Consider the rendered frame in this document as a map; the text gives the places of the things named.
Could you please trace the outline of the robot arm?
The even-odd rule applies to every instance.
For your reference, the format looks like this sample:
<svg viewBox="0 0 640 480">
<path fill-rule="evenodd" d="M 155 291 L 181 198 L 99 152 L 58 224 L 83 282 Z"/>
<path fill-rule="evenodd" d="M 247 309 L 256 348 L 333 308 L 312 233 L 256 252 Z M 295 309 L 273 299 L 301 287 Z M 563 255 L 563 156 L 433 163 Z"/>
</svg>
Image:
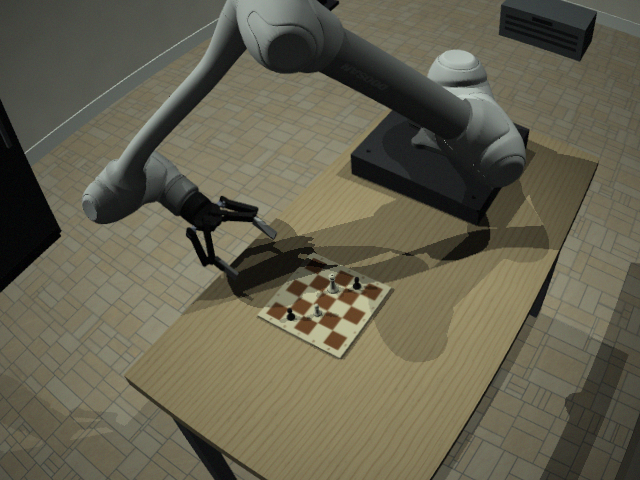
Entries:
<svg viewBox="0 0 640 480">
<path fill-rule="evenodd" d="M 85 190 L 91 221 L 114 223 L 156 201 L 180 216 L 199 188 L 155 149 L 246 49 L 271 71 L 320 71 L 421 125 L 413 147 L 451 157 L 486 186 L 508 186 L 523 172 L 523 139 L 473 54 L 446 51 L 426 77 L 343 28 L 317 0 L 227 0 L 200 63 Z"/>
</svg>

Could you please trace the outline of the brown and cream chessboard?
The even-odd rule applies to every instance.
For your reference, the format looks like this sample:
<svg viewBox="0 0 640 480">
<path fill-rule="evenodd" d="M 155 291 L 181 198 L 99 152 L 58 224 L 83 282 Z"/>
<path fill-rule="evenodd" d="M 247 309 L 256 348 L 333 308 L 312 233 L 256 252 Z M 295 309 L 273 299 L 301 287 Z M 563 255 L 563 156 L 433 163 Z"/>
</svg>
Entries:
<svg viewBox="0 0 640 480">
<path fill-rule="evenodd" d="M 329 293 L 329 274 L 337 293 Z M 361 288 L 353 288 L 354 278 Z M 314 252 L 303 261 L 257 315 L 291 335 L 341 359 L 392 287 Z M 322 314 L 313 315 L 314 305 Z M 287 319 L 287 308 L 295 319 Z"/>
</svg>

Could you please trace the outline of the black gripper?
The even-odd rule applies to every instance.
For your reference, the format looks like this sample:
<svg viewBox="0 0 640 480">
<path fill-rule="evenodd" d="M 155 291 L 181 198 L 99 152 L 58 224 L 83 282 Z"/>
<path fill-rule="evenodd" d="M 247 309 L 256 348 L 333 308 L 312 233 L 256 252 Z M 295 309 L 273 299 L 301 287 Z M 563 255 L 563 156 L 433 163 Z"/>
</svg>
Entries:
<svg viewBox="0 0 640 480">
<path fill-rule="evenodd" d="M 238 212 L 220 210 L 220 207 Z M 224 196 L 220 196 L 220 200 L 216 204 L 212 203 L 201 192 L 193 193 L 186 200 L 180 211 L 181 217 L 193 225 L 191 228 L 188 227 L 186 229 L 186 236 L 191 240 L 202 266 L 206 267 L 208 264 L 215 265 L 235 281 L 237 280 L 239 273 L 218 256 L 215 257 L 211 232 L 221 225 L 221 222 L 253 222 L 252 224 L 254 226 L 274 240 L 277 232 L 261 220 L 257 216 L 257 213 L 258 207 L 229 200 Z M 222 217 L 222 215 L 224 216 Z M 206 242 L 208 257 L 206 256 L 196 235 L 196 230 L 203 231 L 203 234 L 205 232 L 204 239 Z"/>
</svg>

